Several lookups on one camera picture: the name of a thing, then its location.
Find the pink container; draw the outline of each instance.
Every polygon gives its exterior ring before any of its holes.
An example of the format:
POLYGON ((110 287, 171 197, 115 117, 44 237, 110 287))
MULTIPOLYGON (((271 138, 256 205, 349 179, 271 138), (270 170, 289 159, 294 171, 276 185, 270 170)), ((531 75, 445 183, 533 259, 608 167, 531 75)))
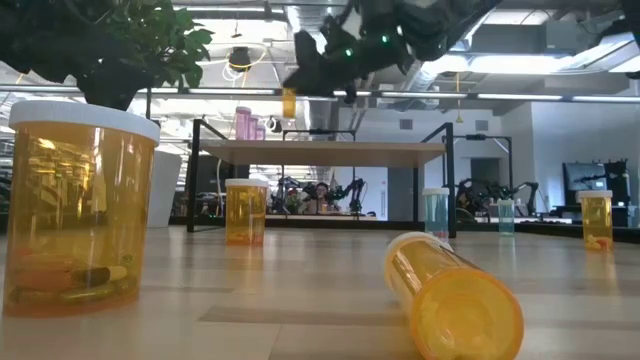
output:
POLYGON ((236 108, 236 140, 249 140, 249 118, 251 109, 245 107, 236 108))
POLYGON ((266 140, 267 139, 267 128, 262 124, 258 124, 256 127, 256 140, 266 140))
POLYGON ((247 127, 247 140, 256 140, 256 128, 258 127, 258 118, 250 117, 249 125, 247 127))

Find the wooden tabletop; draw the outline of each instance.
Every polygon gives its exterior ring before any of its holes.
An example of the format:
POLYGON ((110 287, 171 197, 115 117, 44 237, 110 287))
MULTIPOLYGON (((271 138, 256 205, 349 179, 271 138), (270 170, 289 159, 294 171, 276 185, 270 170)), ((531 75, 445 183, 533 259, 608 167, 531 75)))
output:
MULTIPOLYGON (((0 359, 424 360, 383 278, 401 233, 267 229, 258 247, 226 246, 224 229, 149 229, 136 304, 0 317, 0 359)), ((640 246, 603 256, 582 239, 497 232, 458 232, 451 244, 520 302, 518 360, 640 358, 640 246)), ((0 269, 6 245, 1 237, 0 269)))
POLYGON ((235 165, 420 167, 444 144, 329 141, 204 141, 201 149, 235 165))

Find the white planter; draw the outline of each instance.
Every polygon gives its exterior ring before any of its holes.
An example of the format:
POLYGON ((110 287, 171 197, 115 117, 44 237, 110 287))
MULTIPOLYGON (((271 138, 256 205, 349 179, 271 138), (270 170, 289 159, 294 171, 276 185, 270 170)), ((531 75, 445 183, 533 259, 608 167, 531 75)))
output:
POLYGON ((149 199, 149 217, 147 227, 161 228, 169 226, 173 197, 180 175, 182 158, 156 150, 151 176, 151 196, 149 199))

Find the fluorescent light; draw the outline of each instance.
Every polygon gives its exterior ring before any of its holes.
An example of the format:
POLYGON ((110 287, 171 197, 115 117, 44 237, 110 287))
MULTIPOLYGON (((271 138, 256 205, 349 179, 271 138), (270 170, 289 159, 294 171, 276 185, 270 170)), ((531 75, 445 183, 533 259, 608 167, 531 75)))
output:
POLYGON ((636 72, 636 71, 640 71, 640 56, 636 56, 633 59, 622 63, 618 67, 612 69, 610 72, 627 73, 627 72, 636 72))
POLYGON ((640 97, 635 96, 574 96, 574 102, 640 104, 640 97))
POLYGON ((198 95, 275 95, 273 89, 189 89, 189 93, 198 95))
POLYGON ((551 74, 571 58, 535 55, 486 55, 476 57, 469 71, 487 74, 551 74))
POLYGON ((34 92, 34 93, 63 93, 76 94, 80 93, 75 86, 49 86, 49 85, 0 85, 2 92, 34 92))
POLYGON ((384 91, 380 94, 382 97, 390 98, 412 98, 412 99, 466 99, 467 94, 459 93, 436 93, 436 92, 395 92, 384 91))
POLYGON ((300 13, 298 12, 298 9, 293 6, 287 7, 286 14, 289 19, 289 24, 291 24, 291 30, 293 30, 294 33, 300 31, 302 26, 300 24, 300 13))
POLYGON ((560 70, 579 70, 591 67, 599 60, 603 60, 608 56, 616 53, 618 50, 626 48, 629 43, 630 41, 601 43, 598 46, 592 47, 591 49, 585 50, 577 54, 573 58, 570 58, 570 60, 567 61, 567 63, 560 70))
POLYGON ((483 100, 560 101, 560 95, 478 94, 483 100))
POLYGON ((426 61, 422 64, 422 72, 437 75, 443 72, 466 72, 469 70, 469 60, 463 55, 444 55, 436 61, 426 61))
POLYGON ((296 100, 297 101, 325 101, 325 102, 336 102, 338 101, 338 99, 336 98, 325 98, 325 97, 320 97, 320 96, 296 96, 296 100))
POLYGON ((605 36, 600 40, 599 45, 630 43, 632 41, 636 41, 636 39, 633 37, 633 33, 631 31, 627 31, 624 33, 605 36))
MULTIPOLYGON (((226 7, 226 6, 174 6, 174 9, 188 11, 225 11, 225 12, 264 12, 262 7, 226 7)), ((283 14, 283 9, 271 9, 271 12, 283 14)))
MULTIPOLYGON (((147 90, 143 89, 143 90, 139 90, 138 94, 146 94, 147 90)), ((158 94, 158 95, 175 95, 178 93, 178 89, 176 88, 155 88, 155 89, 151 89, 151 93, 152 94, 158 94)))
MULTIPOLYGON (((356 91, 358 96, 369 97, 371 96, 371 91, 356 91)), ((333 96, 344 97, 347 96, 347 92, 344 90, 336 90, 333 92, 333 96)))

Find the black cable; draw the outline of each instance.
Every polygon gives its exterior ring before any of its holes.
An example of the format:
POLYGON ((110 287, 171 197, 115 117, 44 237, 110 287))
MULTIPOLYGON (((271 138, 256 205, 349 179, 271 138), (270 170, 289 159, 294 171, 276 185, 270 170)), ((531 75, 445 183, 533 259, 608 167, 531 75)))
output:
POLYGON ((545 10, 545 9, 533 9, 527 16, 525 16, 524 19, 522 19, 522 21, 520 22, 520 25, 524 24, 524 22, 527 21, 527 19, 529 19, 531 17, 531 15, 535 14, 538 11, 544 12, 545 14, 547 14, 549 19, 553 19, 553 15, 551 15, 547 10, 545 10))

